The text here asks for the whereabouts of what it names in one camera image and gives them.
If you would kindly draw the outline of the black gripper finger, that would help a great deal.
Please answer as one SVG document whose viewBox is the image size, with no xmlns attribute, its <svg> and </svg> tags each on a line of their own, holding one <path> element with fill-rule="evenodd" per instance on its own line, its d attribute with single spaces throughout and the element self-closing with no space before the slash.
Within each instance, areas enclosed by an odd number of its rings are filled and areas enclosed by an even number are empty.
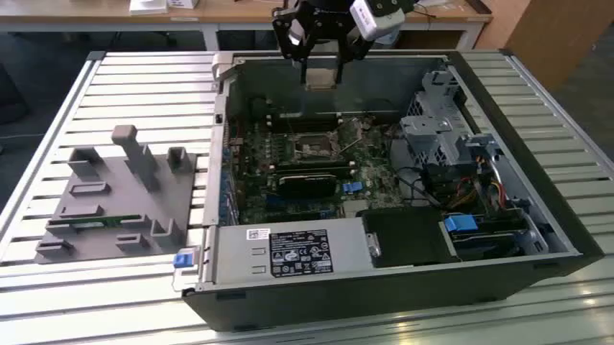
<svg viewBox="0 0 614 345">
<path fill-rule="evenodd" d="M 364 59 L 372 47 L 372 42 L 369 40 L 364 40 L 357 26 L 353 25 L 351 28 L 340 30 L 336 37 L 336 43 L 337 53 L 335 83 L 341 83 L 344 65 L 355 60 Z"/>
<path fill-rule="evenodd" d="M 315 9 L 273 9 L 272 28 L 281 56 L 300 65 L 300 84 L 305 84 L 307 59 L 315 46 Z"/>
</svg>

